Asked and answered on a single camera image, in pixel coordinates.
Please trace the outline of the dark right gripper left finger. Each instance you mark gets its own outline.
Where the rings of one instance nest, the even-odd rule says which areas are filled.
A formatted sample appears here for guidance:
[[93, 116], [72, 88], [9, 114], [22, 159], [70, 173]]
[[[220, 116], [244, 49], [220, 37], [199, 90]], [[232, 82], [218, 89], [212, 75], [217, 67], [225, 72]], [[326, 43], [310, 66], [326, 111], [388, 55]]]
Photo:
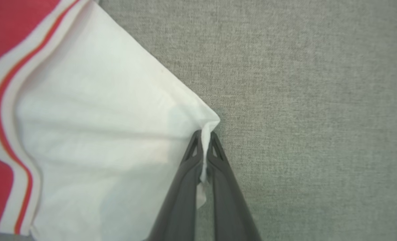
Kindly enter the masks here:
[[201, 131], [192, 135], [149, 234], [149, 241], [193, 241], [197, 185], [203, 167]]

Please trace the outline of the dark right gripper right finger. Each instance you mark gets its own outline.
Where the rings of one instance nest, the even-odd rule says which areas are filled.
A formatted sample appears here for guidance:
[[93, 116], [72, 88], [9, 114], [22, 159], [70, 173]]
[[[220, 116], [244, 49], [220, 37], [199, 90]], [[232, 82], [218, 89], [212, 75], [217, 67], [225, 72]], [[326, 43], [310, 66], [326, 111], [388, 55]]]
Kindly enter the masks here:
[[211, 132], [210, 136], [207, 170], [213, 187], [215, 240], [261, 241], [256, 224], [215, 132]]

